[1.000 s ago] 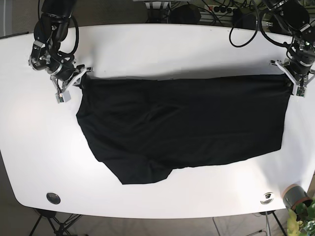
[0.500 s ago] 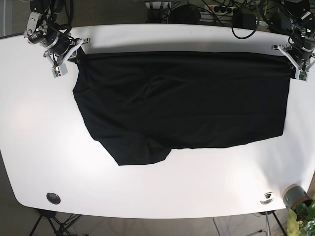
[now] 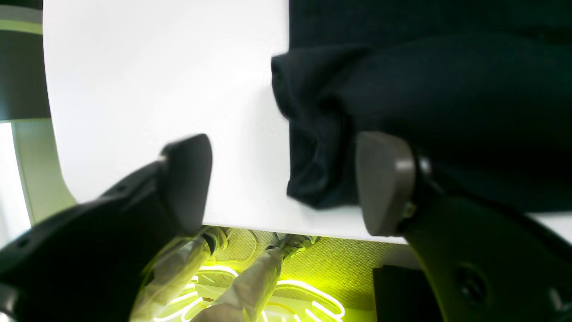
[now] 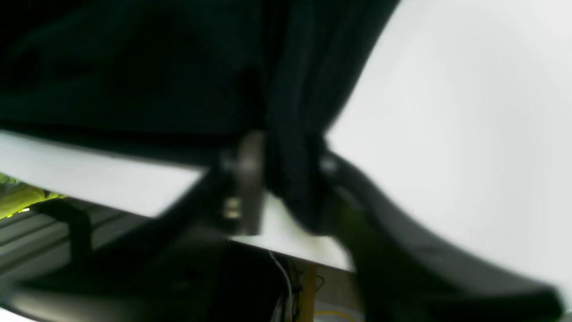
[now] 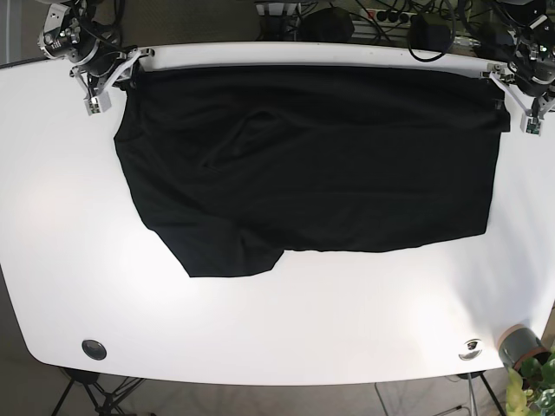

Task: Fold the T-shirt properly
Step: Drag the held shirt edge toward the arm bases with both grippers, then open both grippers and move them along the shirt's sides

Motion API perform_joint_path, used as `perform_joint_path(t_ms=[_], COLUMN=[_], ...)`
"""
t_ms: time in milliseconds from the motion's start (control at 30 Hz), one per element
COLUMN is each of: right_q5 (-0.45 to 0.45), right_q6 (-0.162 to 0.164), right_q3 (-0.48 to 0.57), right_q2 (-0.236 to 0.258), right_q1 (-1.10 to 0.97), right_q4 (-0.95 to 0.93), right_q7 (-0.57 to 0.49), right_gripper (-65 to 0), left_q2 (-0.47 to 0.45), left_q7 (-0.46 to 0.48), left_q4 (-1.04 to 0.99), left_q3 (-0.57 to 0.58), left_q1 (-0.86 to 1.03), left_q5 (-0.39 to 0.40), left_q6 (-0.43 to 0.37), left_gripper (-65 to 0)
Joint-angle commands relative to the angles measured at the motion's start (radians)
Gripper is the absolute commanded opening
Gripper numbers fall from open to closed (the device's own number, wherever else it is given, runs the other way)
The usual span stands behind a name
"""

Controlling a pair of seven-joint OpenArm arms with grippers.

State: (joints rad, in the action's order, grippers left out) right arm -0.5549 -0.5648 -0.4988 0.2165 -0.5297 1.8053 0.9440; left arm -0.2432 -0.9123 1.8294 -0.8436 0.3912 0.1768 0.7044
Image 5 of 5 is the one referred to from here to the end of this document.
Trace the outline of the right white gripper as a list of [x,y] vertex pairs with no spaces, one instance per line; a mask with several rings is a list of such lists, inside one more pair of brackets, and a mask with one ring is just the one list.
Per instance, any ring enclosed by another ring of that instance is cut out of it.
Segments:
[[110,52],[112,61],[107,68],[101,68],[101,58],[97,58],[92,67],[75,65],[69,71],[84,92],[83,104],[88,115],[100,114],[108,111],[112,104],[109,89],[128,90],[135,87],[136,73],[140,71],[141,61],[155,57],[152,48],[135,48],[128,52]]

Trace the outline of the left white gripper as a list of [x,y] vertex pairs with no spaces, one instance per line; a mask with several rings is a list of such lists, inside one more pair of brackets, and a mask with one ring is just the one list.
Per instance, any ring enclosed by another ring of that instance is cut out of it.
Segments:
[[[520,109],[520,130],[531,135],[541,135],[545,118],[554,112],[554,83],[523,81],[508,65],[488,63],[480,77],[491,81]],[[511,131],[511,114],[505,100],[495,101],[496,126],[500,133]]]

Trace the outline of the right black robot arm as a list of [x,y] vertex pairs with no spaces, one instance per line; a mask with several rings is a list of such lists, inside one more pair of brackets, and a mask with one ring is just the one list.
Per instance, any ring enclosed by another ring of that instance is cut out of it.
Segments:
[[140,61],[155,56],[151,48],[122,45],[121,21],[124,1],[114,1],[114,20],[99,23],[95,13],[99,1],[48,1],[49,10],[37,45],[50,60],[72,64],[69,77],[84,92],[89,115],[111,108],[108,90],[134,85]]

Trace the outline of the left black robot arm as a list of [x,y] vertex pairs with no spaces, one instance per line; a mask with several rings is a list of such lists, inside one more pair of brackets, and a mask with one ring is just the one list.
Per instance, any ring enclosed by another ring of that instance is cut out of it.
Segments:
[[513,40],[481,42],[503,62],[488,78],[520,107],[520,129],[540,136],[554,109],[554,21],[545,1],[493,1],[492,9]]

